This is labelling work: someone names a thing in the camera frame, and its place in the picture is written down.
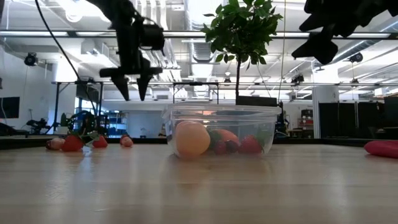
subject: tree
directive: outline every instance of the tree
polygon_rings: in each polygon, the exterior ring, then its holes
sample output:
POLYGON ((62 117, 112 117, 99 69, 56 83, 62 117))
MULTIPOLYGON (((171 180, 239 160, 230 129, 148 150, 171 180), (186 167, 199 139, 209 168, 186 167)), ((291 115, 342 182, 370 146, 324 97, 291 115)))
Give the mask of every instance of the tree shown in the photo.
POLYGON ((241 64, 248 61, 249 57, 253 65, 266 64, 266 44, 269 45, 272 41, 271 35, 276 35, 278 20, 283 18, 280 14, 274 14, 275 8, 272 8, 271 0, 243 1, 246 7, 241 7, 238 0, 229 0, 225 6, 220 4, 215 14, 205 14, 214 19, 209 27, 203 24, 201 30, 206 34, 206 42, 211 43, 211 52, 219 52, 216 62, 224 60, 227 63, 234 59, 238 62, 236 99, 239 96, 241 64))

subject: plastic container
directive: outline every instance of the plastic container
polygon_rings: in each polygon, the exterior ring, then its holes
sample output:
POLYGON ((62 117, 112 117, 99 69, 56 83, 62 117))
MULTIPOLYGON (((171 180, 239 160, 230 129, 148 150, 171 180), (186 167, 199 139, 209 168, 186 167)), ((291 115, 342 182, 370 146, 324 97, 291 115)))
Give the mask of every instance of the plastic container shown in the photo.
POLYGON ((179 157, 204 154, 266 154, 274 139, 279 107, 168 105, 162 117, 167 142, 179 157))

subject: tree trunk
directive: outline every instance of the tree trunk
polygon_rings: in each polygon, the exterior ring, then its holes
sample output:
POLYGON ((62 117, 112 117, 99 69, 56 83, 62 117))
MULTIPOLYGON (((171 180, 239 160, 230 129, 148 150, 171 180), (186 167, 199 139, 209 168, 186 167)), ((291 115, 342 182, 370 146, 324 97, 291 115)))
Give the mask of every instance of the tree trunk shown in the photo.
POLYGON ((235 105, 238 102, 238 96, 239 96, 239 79, 240 79, 240 73, 241 73, 241 57, 237 56, 236 59, 238 60, 238 67, 236 68, 236 86, 235 86, 235 105))

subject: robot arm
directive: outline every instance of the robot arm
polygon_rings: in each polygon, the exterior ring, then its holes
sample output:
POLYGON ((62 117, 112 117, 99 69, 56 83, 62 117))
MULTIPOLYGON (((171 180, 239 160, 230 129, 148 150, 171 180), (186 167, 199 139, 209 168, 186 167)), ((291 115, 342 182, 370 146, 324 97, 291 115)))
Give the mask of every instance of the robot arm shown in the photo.
POLYGON ((162 73, 161 68, 150 67, 150 61, 142 56, 141 47, 163 50, 163 29, 156 24, 144 24, 143 18, 130 0, 87 0, 97 6, 112 22, 119 47, 119 68, 104 68, 101 78, 111 77, 112 82, 126 101, 129 100, 128 79, 125 75, 140 75, 137 78, 140 98, 144 101, 149 81, 153 75, 162 73))

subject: table surface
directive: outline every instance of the table surface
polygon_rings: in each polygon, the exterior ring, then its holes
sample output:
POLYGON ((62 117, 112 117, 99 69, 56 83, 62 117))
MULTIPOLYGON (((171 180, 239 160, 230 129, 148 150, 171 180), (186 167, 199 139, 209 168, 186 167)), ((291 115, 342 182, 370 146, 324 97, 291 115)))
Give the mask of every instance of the table surface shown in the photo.
POLYGON ((0 151, 1 223, 397 223, 398 162, 275 145, 181 161, 167 146, 0 151))

